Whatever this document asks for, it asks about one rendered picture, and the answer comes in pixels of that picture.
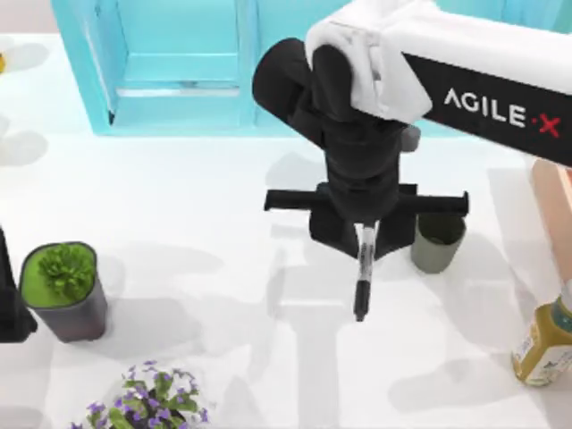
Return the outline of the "white and black marker pen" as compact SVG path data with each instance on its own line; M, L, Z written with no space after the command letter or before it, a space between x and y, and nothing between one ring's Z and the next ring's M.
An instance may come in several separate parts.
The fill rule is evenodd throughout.
M369 312L376 237L376 223L364 224L357 256L358 275L353 307L353 313L357 322L363 322Z

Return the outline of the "grey cup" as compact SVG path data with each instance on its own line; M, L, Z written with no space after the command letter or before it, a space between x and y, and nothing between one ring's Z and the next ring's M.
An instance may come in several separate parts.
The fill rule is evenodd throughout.
M442 273L457 254L466 231L461 215L420 214L410 247L412 263L423 273Z

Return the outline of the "salmon-coloured box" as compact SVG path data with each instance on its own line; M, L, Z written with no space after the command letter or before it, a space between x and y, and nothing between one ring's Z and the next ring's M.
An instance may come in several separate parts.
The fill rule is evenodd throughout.
M572 168L537 159L531 180L559 277L572 282Z

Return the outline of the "yellow-green bottle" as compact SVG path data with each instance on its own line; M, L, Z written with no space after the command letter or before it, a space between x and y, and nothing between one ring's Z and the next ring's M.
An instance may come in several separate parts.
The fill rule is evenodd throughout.
M572 367L572 280L554 301L534 311L511 363L516 378L534 387L554 383Z

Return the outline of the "light blue rack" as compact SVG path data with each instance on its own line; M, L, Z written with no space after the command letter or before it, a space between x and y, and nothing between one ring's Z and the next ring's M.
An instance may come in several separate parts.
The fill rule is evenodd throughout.
M351 0L52 0L93 130L166 136L296 131L252 94L264 54ZM451 0L445 12L564 34L572 0Z

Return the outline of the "purple flowering plant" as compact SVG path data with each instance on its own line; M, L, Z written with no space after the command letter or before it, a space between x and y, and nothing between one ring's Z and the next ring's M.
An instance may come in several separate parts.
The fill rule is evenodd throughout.
M86 406L65 429L206 429L211 411L197 377L154 359L130 366L108 400Z

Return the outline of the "green plant in dark pot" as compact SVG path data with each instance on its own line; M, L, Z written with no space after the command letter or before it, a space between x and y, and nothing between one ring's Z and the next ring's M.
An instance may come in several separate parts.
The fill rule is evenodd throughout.
M97 252L87 243L48 243L21 265L24 303L64 343L94 341L106 331L108 304L97 271Z

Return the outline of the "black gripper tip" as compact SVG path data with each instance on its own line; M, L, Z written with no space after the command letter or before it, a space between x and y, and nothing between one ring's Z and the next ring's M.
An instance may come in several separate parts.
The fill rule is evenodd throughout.
M22 343L37 329L38 323L15 285L4 230L0 227L0 344Z

